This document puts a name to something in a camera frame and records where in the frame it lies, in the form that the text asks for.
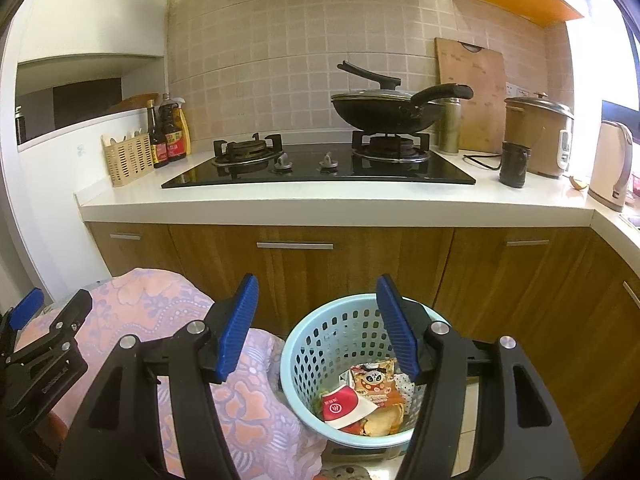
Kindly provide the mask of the orange panda snack bag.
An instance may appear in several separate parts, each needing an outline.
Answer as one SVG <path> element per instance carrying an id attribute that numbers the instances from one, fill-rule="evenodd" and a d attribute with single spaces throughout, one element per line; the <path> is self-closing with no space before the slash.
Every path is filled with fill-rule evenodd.
<path id="1" fill-rule="evenodd" d="M 395 359 L 363 363 L 349 369 L 350 386 L 379 408 L 404 404 L 395 380 Z"/>

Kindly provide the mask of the red paper cup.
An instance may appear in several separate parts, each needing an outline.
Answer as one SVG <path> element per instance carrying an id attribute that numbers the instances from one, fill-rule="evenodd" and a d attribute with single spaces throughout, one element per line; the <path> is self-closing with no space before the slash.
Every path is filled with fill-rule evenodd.
<path id="1" fill-rule="evenodd" d="M 342 430 L 371 415 L 378 406 L 360 396 L 353 388 L 342 385 L 321 397 L 321 418 L 330 427 Z"/>

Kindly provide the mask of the white heart-pattern paper bag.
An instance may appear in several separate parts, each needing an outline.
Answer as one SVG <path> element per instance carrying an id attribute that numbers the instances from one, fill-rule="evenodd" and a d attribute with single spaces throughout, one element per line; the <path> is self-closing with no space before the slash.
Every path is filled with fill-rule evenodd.
<path id="1" fill-rule="evenodd" d="M 416 385 L 409 379 L 405 373 L 395 373 L 394 382 L 397 391 L 404 400 L 405 404 L 411 404 L 414 394 L 416 393 Z"/>

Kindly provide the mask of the large orange peel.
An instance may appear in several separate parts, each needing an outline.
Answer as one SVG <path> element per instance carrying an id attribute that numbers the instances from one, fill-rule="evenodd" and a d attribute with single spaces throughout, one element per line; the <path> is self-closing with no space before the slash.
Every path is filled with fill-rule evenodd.
<path id="1" fill-rule="evenodd" d="M 396 434 L 404 421 L 405 409 L 402 404 L 392 404 L 377 408 L 360 422 L 363 437 L 379 438 Z"/>

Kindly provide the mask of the wooden kitchen cabinet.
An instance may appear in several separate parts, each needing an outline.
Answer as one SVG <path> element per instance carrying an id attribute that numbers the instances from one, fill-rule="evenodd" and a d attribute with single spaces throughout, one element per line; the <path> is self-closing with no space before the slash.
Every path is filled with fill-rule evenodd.
<path id="1" fill-rule="evenodd" d="M 546 383 L 584 471 L 639 403 L 639 274 L 588 228 L 88 225 L 113 275 L 178 272 L 212 298 L 258 278 L 254 324 L 286 335 L 381 274 L 463 336 L 515 338 Z"/>

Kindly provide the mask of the floral pink tablecloth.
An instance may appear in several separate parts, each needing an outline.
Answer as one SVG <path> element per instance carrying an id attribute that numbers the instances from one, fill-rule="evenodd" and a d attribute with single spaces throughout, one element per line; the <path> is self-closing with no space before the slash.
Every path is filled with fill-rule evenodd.
<path id="1" fill-rule="evenodd" d="M 136 269 L 1 319 L 6 479 L 314 479 L 326 440 L 286 405 L 257 278 L 215 301 Z"/>

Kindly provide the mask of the light blue waste basket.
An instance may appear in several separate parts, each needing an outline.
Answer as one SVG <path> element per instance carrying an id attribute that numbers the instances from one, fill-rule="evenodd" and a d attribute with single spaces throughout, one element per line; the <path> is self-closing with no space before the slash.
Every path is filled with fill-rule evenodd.
<path id="1" fill-rule="evenodd" d="M 414 388 L 399 430 L 389 436 L 348 434 L 320 416 L 321 395 L 338 386 L 341 374 L 394 355 L 375 294 L 334 299 L 308 313 L 285 339 L 280 382 L 288 406 L 306 428 L 346 448 L 405 448 L 418 420 L 423 387 Z"/>

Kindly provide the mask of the beige plastic utensil basket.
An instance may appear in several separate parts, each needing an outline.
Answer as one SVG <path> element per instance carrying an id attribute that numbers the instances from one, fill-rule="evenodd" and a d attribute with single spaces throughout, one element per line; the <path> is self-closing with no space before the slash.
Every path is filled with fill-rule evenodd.
<path id="1" fill-rule="evenodd" d="M 127 134 L 120 141 L 104 134 L 101 141 L 105 165 L 114 188 L 121 188 L 153 171 L 151 143 L 147 133 Z"/>

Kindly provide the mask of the dark soy sauce bottle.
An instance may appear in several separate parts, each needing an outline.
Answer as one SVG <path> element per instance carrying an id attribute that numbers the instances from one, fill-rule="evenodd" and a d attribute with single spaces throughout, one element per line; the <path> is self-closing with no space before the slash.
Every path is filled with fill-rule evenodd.
<path id="1" fill-rule="evenodd" d="M 157 125 L 153 100 L 146 102 L 146 122 L 148 123 L 153 166 L 155 168 L 166 166 L 168 164 L 166 136 Z"/>

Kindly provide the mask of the black cup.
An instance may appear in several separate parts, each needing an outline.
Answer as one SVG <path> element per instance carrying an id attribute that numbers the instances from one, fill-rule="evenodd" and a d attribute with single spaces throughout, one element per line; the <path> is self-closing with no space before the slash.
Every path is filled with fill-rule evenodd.
<path id="1" fill-rule="evenodd" d="M 502 142 L 499 181 L 510 188 L 522 188 L 526 180 L 530 148 L 508 141 Z"/>

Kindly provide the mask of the white electric kettle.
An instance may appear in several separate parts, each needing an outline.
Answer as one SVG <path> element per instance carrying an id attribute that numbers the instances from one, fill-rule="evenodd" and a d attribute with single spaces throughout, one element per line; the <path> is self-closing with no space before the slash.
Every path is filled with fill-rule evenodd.
<path id="1" fill-rule="evenodd" d="M 600 125 L 588 194 L 600 204 L 622 212 L 632 169 L 632 135 L 620 122 Z"/>

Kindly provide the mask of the black gas stove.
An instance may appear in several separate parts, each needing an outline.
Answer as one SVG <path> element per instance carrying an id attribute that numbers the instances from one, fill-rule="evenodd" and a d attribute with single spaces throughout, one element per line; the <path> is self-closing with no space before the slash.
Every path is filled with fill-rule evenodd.
<path id="1" fill-rule="evenodd" d="M 367 134 L 349 144 L 286 144 L 280 134 L 241 142 L 214 142 L 214 156 L 162 184 L 194 188 L 216 184 L 381 181 L 473 185 L 476 180 L 430 148 L 426 133 Z"/>

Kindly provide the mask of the beige rice cooker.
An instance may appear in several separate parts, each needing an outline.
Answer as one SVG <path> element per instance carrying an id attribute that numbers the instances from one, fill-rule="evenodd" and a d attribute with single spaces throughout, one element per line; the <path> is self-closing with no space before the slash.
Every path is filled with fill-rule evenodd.
<path id="1" fill-rule="evenodd" d="M 530 149 L 527 171 L 559 179 L 570 163 L 574 116 L 545 93 L 511 96 L 506 103 L 504 140 Z"/>

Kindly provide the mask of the wooden cutting board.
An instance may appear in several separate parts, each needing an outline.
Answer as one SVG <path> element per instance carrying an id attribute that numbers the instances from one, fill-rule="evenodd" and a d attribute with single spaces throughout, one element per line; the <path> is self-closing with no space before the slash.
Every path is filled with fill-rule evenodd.
<path id="1" fill-rule="evenodd" d="M 467 84 L 474 92 L 461 101 L 459 148 L 498 153 L 506 124 L 506 70 L 500 52 L 444 38 L 435 39 L 439 80 Z"/>

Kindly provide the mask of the black frying pan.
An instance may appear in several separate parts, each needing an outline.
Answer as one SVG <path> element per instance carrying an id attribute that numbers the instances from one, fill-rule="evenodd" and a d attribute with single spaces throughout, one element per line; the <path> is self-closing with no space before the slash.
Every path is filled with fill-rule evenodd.
<path id="1" fill-rule="evenodd" d="M 398 90 L 400 78 L 373 73 L 347 61 L 337 68 L 378 84 L 377 89 L 331 96 L 338 116 L 367 134 L 417 134 L 442 117 L 446 99 L 472 100 L 474 96 L 467 84 L 436 84 L 410 93 Z"/>

